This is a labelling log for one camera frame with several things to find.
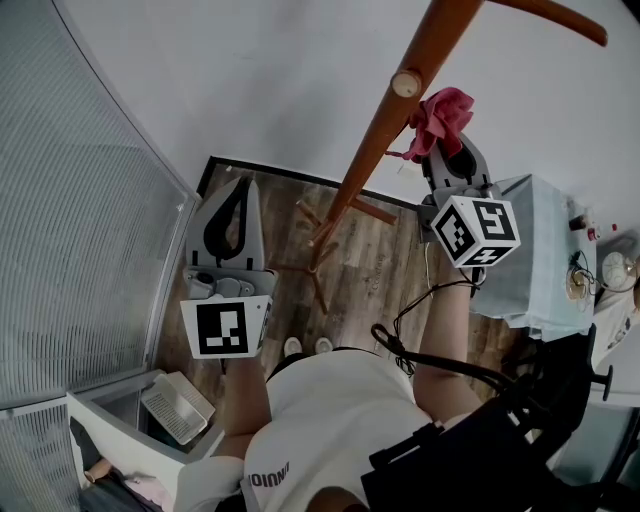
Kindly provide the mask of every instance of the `white basket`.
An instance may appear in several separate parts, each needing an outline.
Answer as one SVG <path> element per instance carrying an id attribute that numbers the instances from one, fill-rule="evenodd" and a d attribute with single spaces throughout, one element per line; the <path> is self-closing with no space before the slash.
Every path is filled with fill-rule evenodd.
<path id="1" fill-rule="evenodd" d="M 180 372 L 159 375 L 141 401 L 149 413 L 181 445 L 207 426 L 214 407 Z"/>

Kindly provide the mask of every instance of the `wooden coat rack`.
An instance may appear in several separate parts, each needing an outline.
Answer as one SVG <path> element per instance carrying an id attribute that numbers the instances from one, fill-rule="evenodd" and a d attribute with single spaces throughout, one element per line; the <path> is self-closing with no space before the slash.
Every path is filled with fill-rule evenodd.
<path id="1" fill-rule="evenodd" d="M 488 1 L 535 14 L 567 27 L 601 46 L 607 45 L 607 32 L 602 26 L 550 0 Z M 328 311 L 327 304 L 317 271 L 338 247 L 335 243 L 327 245 L 331 235 L 349 207 L 388 224 L 395 223 L 395 216 L 361 201 L 357 196 L 384 152 L 404 129 L 409 116 L 417 109 L 420 99 L 483 3 L 484 0 L 431 0 L 324 221 L 302 201 L 298 201 L 298 208 L 315 228 L 308 242 L 313 248 L 311 260 L 306 268 L 284 265 L 275 265 L 274 268 L 301 271 L 309 275 L 315 288 L 316 300 L 325 314 Z"/>

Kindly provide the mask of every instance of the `shoe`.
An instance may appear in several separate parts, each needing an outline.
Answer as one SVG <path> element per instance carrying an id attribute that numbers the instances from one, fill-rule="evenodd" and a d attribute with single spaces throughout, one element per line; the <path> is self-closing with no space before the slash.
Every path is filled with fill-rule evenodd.
<path id="1" fill-rule="evenodd" d="M 302 343 L 296 337 L 287 338 L 287 341 L 284 342 L 284 357 L 293 354 L 302 354 Z"/>
<path id="2" fill-rule="evenodd" d="M 324 354 L 325 352 L 331 352 L 333 350 L 333 343 L 329 338 L 318 338 L 314 346 L 316 354 Z"/>

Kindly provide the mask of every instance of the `red object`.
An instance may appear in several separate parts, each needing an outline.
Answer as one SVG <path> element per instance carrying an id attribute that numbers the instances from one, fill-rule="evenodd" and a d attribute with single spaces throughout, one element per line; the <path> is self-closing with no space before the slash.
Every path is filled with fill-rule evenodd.
<path id="1" fill-rule="evenodd" d="M 459 134 L 473 117 L 473 112 L 469 112 L 473 101 L 472 97 L 455 87 L 446 87 L 428 100 L 421 101 L 418 110 L 409 117 L 409 126 L 416 130 L 416 138 L 411 142 L 409 151 L 386 151 L 385 154 L 420 163 L 436 140 L 442 139 L 446 156 L 451 158 L 462 149 Z"/>

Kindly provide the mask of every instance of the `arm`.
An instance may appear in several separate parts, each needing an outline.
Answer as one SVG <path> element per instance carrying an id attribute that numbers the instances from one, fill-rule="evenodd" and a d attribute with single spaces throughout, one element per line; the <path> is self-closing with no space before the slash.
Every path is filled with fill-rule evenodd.
<path id="1" fill-rule="evenodd" d="M 215 455 L 244 459 L 253 435 L 271 421 L 267 385 L 259 357 L 228 359 L 222 428 Z"/>
<path id="2" fill-rule="evenodd" d="M 438 251 L 438 283 L 460 281 L 458 269 L 451 265 L 440 246 Z M 420 344 L 421 354 L 467 360 L 470 295 L 471 289 L 466 286 L 451 286 L 433 294 Z M 442 423 L 473 412 L 481 405 L 461 375 L 433 366 L 417 365 L 413 394 L 418 407 Z"/>

